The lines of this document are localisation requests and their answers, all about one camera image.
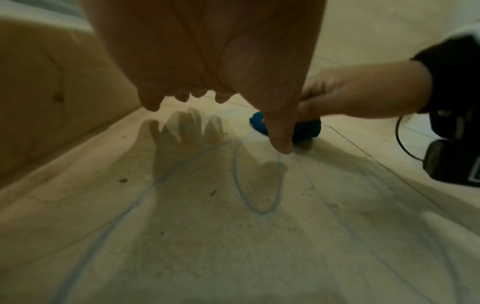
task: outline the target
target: blue sponge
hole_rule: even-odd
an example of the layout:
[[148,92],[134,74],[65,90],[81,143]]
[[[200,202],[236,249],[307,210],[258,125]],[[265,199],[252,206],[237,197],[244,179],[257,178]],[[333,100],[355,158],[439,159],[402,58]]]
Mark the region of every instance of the blue sponge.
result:
[[[256,112],[250,118],[250,124],[255,130],[259,131],[264,135],[268,135],[269,133],[267,131],[267,127],[262,123],[263,119],[264,114],[262,112]],[[322,122],[320,121],[320,119],[315,121],[298,123],[295,125],[292,141],[296,143],[312,139],[313,137],[317,137],[320,134],[321,129]]]

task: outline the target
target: wooden floor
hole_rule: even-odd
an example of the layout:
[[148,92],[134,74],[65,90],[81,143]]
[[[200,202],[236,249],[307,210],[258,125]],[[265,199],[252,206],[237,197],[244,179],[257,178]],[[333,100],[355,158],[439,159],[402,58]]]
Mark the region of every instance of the wooden floor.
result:
[[[446,0],[333,0],[312,73],[408,58]],[[0,303],[480,303],[480,191],[395,120],[278,155],[234,96],[139,110],[0,190]],[[403,127],[422,157],[432,138]]]

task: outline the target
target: cable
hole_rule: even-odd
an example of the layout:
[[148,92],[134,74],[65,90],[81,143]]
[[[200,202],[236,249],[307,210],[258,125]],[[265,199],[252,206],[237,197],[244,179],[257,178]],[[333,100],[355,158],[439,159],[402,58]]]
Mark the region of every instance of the cable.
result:
[[396,122],[396,126],[395,126],[395,137],[396,137],[396,141],[398,142],[398,144],[400,145],[401,149],[405,151],[406,154],[410,155],[411,157],[413,157],[414,159],[416,160],[419,160],[419,161],[424,161],[423,159],[421,158],[418,158],[416,157],[415,155],[411,154],[402,144],[402,142],[400,141],[400,136],[399,136],[399,127],[400,127],[400,122],[402,122],[402,119],[404,117],[403,116],[400,116],[398,118],[398,121]]

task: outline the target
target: blue object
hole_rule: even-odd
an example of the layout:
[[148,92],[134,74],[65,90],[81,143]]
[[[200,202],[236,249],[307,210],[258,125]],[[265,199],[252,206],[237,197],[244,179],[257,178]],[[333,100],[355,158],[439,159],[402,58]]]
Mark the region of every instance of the blue object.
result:
[[[262,123],[264,119],[264,114],[262,112],[256,112],[250,118],[251,126],[259,131],[264,135],[268,135],[267,127]],[[322,129],[322,122],[320,119],[309,121],[309,122],[301,122],[295,125],[295,130],[293,132],[292,141],[294,143],[310,140],[313,137],[317,137],[320,134],[320,130]]]

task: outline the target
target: palm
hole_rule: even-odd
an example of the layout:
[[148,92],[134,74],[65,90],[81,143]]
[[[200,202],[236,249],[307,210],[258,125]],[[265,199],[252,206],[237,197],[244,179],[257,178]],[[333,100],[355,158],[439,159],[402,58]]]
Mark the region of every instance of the palm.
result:
[[323,3],[83,0],[145,108],[158,110],[164,96],[186,101],[214,90],[224,102],[240,93],[266,113],[281,152],[291,139]]

